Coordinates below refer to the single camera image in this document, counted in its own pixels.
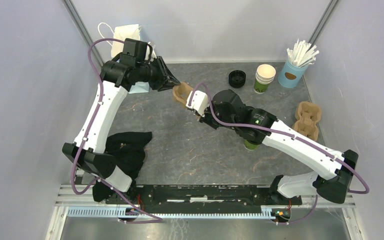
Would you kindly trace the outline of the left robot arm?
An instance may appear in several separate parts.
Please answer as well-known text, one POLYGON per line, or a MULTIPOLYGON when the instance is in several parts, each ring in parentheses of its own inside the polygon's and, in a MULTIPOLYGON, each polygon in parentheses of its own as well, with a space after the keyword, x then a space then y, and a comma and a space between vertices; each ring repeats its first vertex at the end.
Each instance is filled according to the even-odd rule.
POLYGON ((73 142, 64 143, 62 152, 72 162, 72 178, 80 168, 117 190, 117 196, 125 204, 131 204, 137 198, 137 190, 131 186, 132 178, 116 165, 114 156, 105 153, 117 110, 138 82, 148 83, 158 92, 181 83, 161 56, 152 59, 153 48, 147 42, 126 38, 120 43, 122 51, 95 71, 98 86, 89 114, 73 142))

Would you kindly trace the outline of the green paper coffee cup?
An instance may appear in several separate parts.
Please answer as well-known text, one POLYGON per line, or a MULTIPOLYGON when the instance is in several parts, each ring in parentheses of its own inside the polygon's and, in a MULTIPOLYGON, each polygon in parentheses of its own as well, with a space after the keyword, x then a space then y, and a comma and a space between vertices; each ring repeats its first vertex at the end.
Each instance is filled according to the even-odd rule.
POLYGON ((250 151, 254 151, 255 149, 257 149, 259 147, 259 144, 255 144, 253 142, 250 142, 248 140, 244 140, 244 143, 243 143, 244 147, 247 149, 247 150, 250 150, 250 151))

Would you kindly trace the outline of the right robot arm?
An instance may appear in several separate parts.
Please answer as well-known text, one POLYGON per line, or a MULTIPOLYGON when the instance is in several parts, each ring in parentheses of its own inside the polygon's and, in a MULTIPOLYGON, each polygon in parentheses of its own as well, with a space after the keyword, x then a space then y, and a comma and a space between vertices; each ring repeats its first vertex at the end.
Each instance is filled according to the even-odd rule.
POLYGON ((199 116, 199 122, 214 129, 234 130, 246 143, 275 148, 312 170, 277 176, 268 191, 273 203, 282 204, 302 195, 319 195, 336 204, 345 202, 359 157, 353 150, 341 152, 321 145, 273 114, 245 105, 231 89, 218 92, 212 99, 202 91, 192 91, 185 105, 199 116))

